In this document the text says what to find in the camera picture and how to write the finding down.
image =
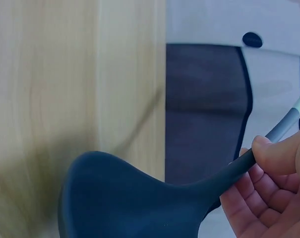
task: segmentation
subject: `light wood panel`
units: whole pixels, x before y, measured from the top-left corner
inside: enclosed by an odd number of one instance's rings
[[[164,178],[165,1],[0,0],[0,238],[58,237],[76,156]]]

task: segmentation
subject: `hand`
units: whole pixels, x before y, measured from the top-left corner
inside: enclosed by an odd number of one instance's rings
[[[257,164],[220,198],[236,236],[300,238],[300,131],[275,144],[257,136],[252,151]]]

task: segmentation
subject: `dark gray spatula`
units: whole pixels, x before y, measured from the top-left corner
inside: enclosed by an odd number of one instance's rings
[[[266,135],[279,141],[300,118],[300,98]],[[251,150],[209,179],[175,186],[107,153],[88,152],[60,195],[61,238],[197,238],[209,207],[255,164]]]

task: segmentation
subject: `gray handle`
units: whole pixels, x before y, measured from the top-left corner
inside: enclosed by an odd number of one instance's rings
[[[292,108],[285,117],[266,135],[272,142],[278,142],[285,133],[300,119],[300,113]],[[234,160],[220,172],[211,178],[199,182],[206,193],[209,190],[210,201],[216,201],[221,194],[234,185],[255,164],[255,158],[251,149]]]

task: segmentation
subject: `fingernail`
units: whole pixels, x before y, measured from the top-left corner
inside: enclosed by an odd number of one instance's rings
[[[262,147],[264,145],[271,144],[271,141],[268,138],[264,137],[264,136],[258,135],[254,139],[254,144],[256,146]]]

